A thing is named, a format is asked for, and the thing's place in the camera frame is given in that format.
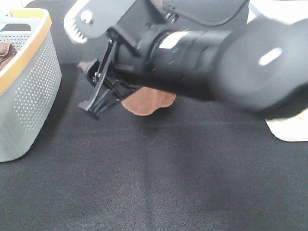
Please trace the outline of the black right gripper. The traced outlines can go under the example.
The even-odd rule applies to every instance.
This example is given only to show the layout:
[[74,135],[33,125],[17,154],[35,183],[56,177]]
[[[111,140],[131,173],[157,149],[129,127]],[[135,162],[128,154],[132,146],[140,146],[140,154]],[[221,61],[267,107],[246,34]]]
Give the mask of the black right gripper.
[[134,0],[107,30],[110,39],[103,59],[83,64],[86,80],[94,89],[79,108],[99,120],[105,111],[139,90],[156,30],[166,23],[160,3]]

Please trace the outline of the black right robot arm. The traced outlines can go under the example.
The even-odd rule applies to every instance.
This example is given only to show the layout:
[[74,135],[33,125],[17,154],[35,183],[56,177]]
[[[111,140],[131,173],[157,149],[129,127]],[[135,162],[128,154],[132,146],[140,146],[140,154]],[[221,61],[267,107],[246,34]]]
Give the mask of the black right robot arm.
[[147,86],[266,119],[307,109],[307,19],[287,25],[260,18],[234,31],[180,30],[177,19],[151,0],[89,1],[77,25],[108,43],[102,60],[82,67],[94,90],[79,107],[100,118]]

